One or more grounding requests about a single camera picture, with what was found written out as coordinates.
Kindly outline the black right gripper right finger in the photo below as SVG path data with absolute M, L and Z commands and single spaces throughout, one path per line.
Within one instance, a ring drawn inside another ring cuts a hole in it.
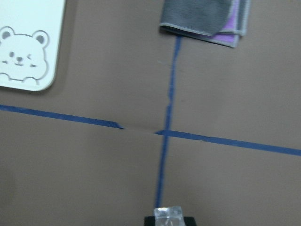
M 184 217 L 183 220 L 186 226 L 197 226 L 194 217 Z

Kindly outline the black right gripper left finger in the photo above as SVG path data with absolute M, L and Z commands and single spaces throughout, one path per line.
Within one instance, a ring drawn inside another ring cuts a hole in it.
M 155 217 L 154 216 L 146 216 L 143 221 L 144 226 L 155 226 Z

